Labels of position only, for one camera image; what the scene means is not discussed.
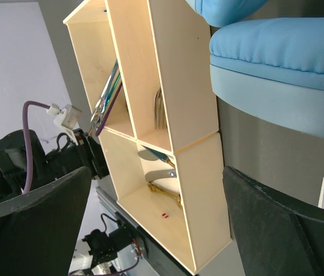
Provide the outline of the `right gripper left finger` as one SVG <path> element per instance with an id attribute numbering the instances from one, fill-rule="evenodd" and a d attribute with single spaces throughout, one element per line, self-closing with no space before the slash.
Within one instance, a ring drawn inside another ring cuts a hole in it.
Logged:
<path id="1" fill-rule="evenodd" d="M 81 167 L 0 203 L 0 275 L 67 275 L 91 186 Z"/>

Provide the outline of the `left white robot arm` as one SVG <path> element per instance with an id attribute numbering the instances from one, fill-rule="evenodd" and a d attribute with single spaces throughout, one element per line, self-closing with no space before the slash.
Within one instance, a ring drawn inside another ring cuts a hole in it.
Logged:
<path id="1" fill-rule="evenodd" d="M 77 141 L 65 133 L 56 140 L 66 139 L 64 145 L 46 153 L 35 131 L 31 130 L 33 155 L 32 189 L 47 185 L 80 168 L 88 167 L 93 179 L 109 174 L 101 146 L 81 129 L 75 130 Z M 0 203 L 22 193 L 26 182 L 26 149 L 22 130 L 0 139 Z"/>

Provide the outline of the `ornate gold spoon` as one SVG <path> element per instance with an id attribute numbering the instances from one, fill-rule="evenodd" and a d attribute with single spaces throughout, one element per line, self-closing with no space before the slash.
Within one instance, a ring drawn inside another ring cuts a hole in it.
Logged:
<path id="1" fill-rule="evenodd" d="M 155 185 L 152 182 L 148 182 L 147 186 L 149 187 L 151 192 L 158 193 L 158 194 L 161 194 L 163 196 L 166 196 L 166 197 L 169 197 L 169 198 L 173 199 L 176 202 L 177 206 L 181 210 L 183 209 L 182 199 L 181 199 L 181 196 L 179 194 L 176 194 L 176 193 L 170 192 L 168 190 L 162 189 L 162 188 L 160 188 L 159 186 Z"/>

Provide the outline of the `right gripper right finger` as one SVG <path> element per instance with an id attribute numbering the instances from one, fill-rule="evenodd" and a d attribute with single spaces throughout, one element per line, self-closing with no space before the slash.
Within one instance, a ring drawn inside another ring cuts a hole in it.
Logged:
<path id="1" fill-rule="evenodd" d="M 223 188 L 246 275 L 324 275 L 324 209 L 230 166 Z"/>

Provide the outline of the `cream divided utensil box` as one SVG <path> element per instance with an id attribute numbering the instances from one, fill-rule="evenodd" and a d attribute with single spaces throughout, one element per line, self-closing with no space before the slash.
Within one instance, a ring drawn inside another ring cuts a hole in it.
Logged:
<path id="1" fill-rule="evenodd" d="M 64 24 L 90 108 L 119 66 L 99 135 L 117 204 L 199 273 L 231 241 L 209 26 L 186 1 L 83 1 Z"/>

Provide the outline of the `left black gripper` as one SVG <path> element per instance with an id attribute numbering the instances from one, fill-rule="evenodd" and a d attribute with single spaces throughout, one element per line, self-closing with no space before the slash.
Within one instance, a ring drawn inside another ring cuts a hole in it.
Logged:
<path id="1" fill-rule="evenodd" d="M 80 167 L 88 167 L 93 179 L 102 179 L 109 175 L 109 169 L 102 147 L 87 132 L 75 130 L 78 144 L 66 133 L 56 138 L 57 148 L 46 154 L 47 162 L 56 178 L 60 178 Z"/>

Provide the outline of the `iridescent blue purple spoon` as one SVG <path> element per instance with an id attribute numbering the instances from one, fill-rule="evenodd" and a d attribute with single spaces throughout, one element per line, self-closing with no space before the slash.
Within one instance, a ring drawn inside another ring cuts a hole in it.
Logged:
<path id="1" fill-rule="evenodd" d="M 97 128 L 97 130 L 96 130 L 96 132 L 95 132 L 95 135 L 96 135 L 96 136 L 99 136 L 99 135 L 101 134 L 102 130 L 104 129 L 104 127 L 105 127 L 105 125 L 106 125 L 106 122 L 107 122 L 107 119 L 109 118 L 109 115 L 110 115 L 110 113 L 111 113 L 111 110 L 112 110 L 112 108 L 113 108 L 113 106 L 114 106 L 114 104 L 115 104 L 115 102 L 116 102 L 116 99 L 117 99 L 117 97 L 118 97 L 118 95 L 119 95 L 119 92 L 121 91 L 121 88 L 122 88 L 122 87 L 123 87 L 123 84 L 121 83 L 121 84 L 118 86 L 118 89 L 117 89 L 117 91 L 115 92 L 115 96 L 114 96 L 114 98 L 112 99 L 112 101 L 111 101 L 111 103 L 110 103 L 110 105 L 109 105 L 109 107 L 108 107 L 108 109 L 107 109 L 105 115 L 104 115 L 104 116 L 102 117 L 102 119 L 101 119 L 101 123 L 99 124 L 99 126 L 98 126 L 98 128 Z"/>

